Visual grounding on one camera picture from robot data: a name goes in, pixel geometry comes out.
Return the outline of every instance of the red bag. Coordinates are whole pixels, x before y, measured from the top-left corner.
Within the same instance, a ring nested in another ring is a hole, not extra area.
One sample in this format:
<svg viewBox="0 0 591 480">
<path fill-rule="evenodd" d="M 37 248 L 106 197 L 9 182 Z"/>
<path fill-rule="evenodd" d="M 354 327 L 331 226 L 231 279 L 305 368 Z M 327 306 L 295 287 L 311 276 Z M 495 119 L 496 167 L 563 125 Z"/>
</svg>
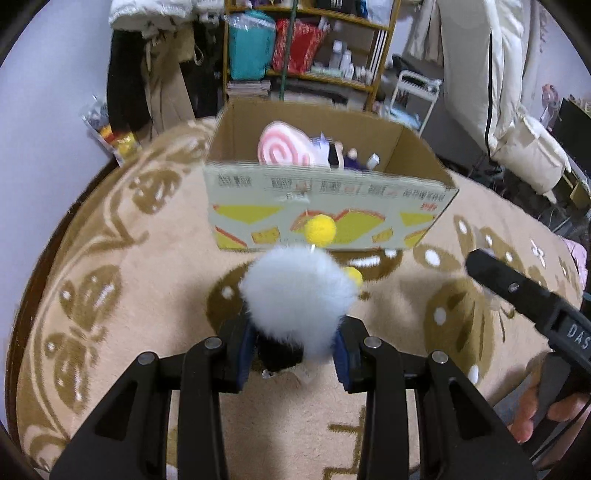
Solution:
<svg viewBox="0 0 591 480">
<path fill-rule="evenodd" d="M 277 21 L 277 37 L 275 39 L 272 65 L 273 69 L 278 72 L 283 68 L 289 26 L 290 21 L 288 18 Z M 320 30 L 314 25 L 304 23 L 302 20 L 296 20 L 291 39 L 290 60 L 287 71 L 290 73 L 304 73 L 310 70 L 314 56 L 327 32 L 328 30 Z"/>
</svg>

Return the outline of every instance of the yellow ball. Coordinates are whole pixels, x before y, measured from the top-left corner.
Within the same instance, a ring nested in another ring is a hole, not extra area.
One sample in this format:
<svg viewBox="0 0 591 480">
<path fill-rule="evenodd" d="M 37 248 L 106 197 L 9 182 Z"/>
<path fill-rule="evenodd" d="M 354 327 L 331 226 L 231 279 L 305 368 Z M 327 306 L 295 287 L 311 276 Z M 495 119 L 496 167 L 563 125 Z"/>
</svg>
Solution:
<svg viewBox="0 0 591 480">
<path fill-rule="evenodd" d="M 357 287 L 361 287 L 361 284 L 363 283 L 363 275 L 359 270 L 357 270 L 355 267 L 345 267 L 343 270 L 347 276 L 355 282 Z"/>
<path fill-rule="evenodd" d="M 306 222 L 304 234 L 309 244 L 328 247 L 336 236 L 335 221 L 328 215 L 316 215 Z"/>
</svg>

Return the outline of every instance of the patterned blanket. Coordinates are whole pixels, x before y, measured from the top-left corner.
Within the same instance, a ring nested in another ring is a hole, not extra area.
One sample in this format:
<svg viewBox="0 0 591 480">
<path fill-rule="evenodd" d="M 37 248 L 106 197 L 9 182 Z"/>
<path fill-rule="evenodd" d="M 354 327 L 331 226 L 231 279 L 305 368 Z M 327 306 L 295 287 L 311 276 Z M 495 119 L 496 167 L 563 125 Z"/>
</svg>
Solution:
<svg viewBox="0 0 591 480">
<path fill-rule="evenodd" d="M 158 137 L 108 177 L 81 208 L 56 258 L 18 383 L 27 455 L 50 470 L 113 382 L 142 351 L 169 356 L 213 335 L 237 314 L 237 284 L 256 254 L 218 250 L 207 222 L 202 159 L 212 121 Z M 332 253 L 365 283 L 351 315 L 371 334 L 417 355 L 446 351 L 490 401 L 548 350 L 532 324 L 491 303 L 467 278 L 467 253 L 484 242 L 520 272 L 580 305 L 564 242 L 495 193 L 453 175 L 459 194 L 407 251 Z M 409 405 L 414 405 L 409 394 Z M 232 478 L 353 479 L 365 396 L 347 395 L 332 365 L 308 384 L 251 372 L 245 391 L 221 398 Z M 168 462 L 176 463 L 173 396 Z M 411 464 L 418 464 L 409 410 Z"/>
</svg>

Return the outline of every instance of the shelf board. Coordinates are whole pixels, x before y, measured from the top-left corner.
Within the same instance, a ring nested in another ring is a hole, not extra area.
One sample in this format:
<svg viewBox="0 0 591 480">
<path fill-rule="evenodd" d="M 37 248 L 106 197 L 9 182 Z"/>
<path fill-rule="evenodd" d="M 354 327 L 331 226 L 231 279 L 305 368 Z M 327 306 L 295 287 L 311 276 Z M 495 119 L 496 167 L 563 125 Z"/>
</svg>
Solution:
<svg viewBox="0 0 591 480">
<path fill-rule="evenodd" d="M 231 5 L 229 7 L 230 12 L 244 12 L 247 9 L 247 7 L 237 7 L 236 5 Z M 259 7 L 255 7 L 254 9 L 261 10 L 263 12 L 291 12 L 291 7 L 282 7 L 281 5 L 261 5 Z M 389 28 L 387 25 L 378 25 L 375 23 L 371 23 L 370 21 L 361 17 L 357 17 L 356 15 L 346 15 L 339 12 L 333 12 L 332 10 L 323 10 L 321 8 L 302 7 L 298 8 L 297 12 L 300 15 L 318 15 L 321 17 L 334 18 L 335 20 L 341 20 L 343 22 L 352 23 L 354 25 L 359 25 L 361 27 L 371 28 L 373 30 L 386 31 Z"/>
<path fill-rule="evenodd" d="M 280 77 L 281 72 L 275 70 L 267 70 L 267 75 L 273 77 Z M 311 80 L 312 82 L 330 83 L 331 85 L 339 85 L 341 87 L 353 88 L 355 90 L 361 90 L 362 92 L 371 92 L 373 87 L 366 85 L 362 82 L 356 82 L 354 80 L 344 80 L 336 77 L 330 77 L 328 75 L 316 75 L 315 73 L 287 73 L 289 78 L 297 78 L 300 80 Z"/>
</svg>

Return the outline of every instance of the white fluffy pom-pom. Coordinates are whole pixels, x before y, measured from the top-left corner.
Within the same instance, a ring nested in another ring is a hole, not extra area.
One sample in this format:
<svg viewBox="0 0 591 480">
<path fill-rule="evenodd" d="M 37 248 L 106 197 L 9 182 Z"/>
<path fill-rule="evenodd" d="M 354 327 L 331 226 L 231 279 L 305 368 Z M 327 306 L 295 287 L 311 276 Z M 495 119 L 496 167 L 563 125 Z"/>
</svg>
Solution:
<svg viewBox="0 0 591 480">
<path fill-rule="evenodd" d="M 239 288 L 256 328 L 302 346 L 305 359 L 330 356 L 341 318 L 358 295 L 328 253 L 304 246 L 270 250 L 248 268 Z"/>
</svg>

